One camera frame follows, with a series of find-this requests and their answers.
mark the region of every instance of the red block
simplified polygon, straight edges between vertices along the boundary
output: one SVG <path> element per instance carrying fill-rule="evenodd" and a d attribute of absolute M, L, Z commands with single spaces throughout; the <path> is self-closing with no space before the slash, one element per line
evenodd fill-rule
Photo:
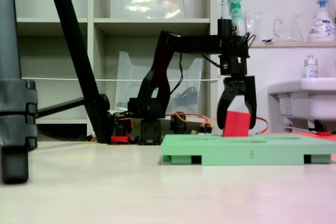
<path fill-rule="evenodd" d="M 251 114 L 228 111 L 223 136 L 248 136 Z"/>

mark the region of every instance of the green spray bottle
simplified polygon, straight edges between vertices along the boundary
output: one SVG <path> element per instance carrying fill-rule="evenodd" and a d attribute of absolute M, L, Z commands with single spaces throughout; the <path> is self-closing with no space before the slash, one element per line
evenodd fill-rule
<path fill-rule="evenodd" d="M 240 3 L 242 0 L 228 0 L 230 2 L 230 15 L 232 19 L 233 35 L 245 35 L 244 17 L 241 13 Z"/>

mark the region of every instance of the tripod leg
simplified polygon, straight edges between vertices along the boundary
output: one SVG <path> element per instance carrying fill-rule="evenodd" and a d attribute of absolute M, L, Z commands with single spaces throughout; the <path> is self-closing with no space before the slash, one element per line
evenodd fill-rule
<path fill-rule="evenodd" d="M 0 155 L 2 181 L 28 180 L 28 151 L 37 147 L 35 83 L 21 79 L 14 0 L 0 0 Z"/>
<path fill-rule="evenodd" d="M 84 99 L 87 101 L 85 108 L 97 136 L 97 141 L 98 143 L 110 142 L 112 135 L 110 130 L 111 120 L 108 113 L 110 104 L 107 97 L 101 96 L 98 92 L 74 6 L 71 0 L 54 0 L 54 2 L 79 84 Z"/>

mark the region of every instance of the black cylinder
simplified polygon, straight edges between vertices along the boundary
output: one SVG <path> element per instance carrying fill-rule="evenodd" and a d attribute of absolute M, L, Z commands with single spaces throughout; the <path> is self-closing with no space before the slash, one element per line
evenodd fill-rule
<path fill-rule="evenodd" d="M 218 35 L 219 36 L 232 35 L 232 20 L 231 19 L 219 19 L 218 20 Z"/>
<path fill-rule="evenodd" d="M 0 80 L 20 79 L 14 0 L 0 0 Z"/>

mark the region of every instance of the white shelving unit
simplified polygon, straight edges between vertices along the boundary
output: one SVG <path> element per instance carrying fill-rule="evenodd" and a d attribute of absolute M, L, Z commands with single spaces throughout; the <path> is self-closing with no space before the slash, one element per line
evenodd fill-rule
<path fill-rule="evenodd" d="M 85 44 L 88 42 L 88 0 L 72 0 Z M 82 96 L 53 0 L 15 0 L 19 50 L 24 78 L 38 78 L 38 108 Z M 86 124 L 84 108 L 37 120 L 38 124 Z"/>
<path fill-rule="evenodd" d="M 119 51 L 129 53 L 135 65 L 152 64 L 156 43 L 162 30 L 180 35 L 217 34 L 217 0 L 199 0 L 197 18 L 130 19 L 111 17 L 111 0 L 72 0 L 87 45 L 96 79 L 116 79 Z M 62 33 L 53 0 L 16 0 L 19 47 L 23 77 L 36 79 L 39 104 L 43 108 L 81 97 L 71 57 Z M 184 55 L 188 68 L 196 56 Z M 174 56 L 170 68 L 178 69 Z M 204 79 L 218 79 L 218 69 L 207 63 Z M 111 109 L 115 104 L 115 81 L 98 81 L 99 91 L 106 93 Z M 215 117 L 217 84 L 202 82 L 201 112 Z M 83 107 L 54 114 L 37 121 L 40 124 L 87 123 Z"/>

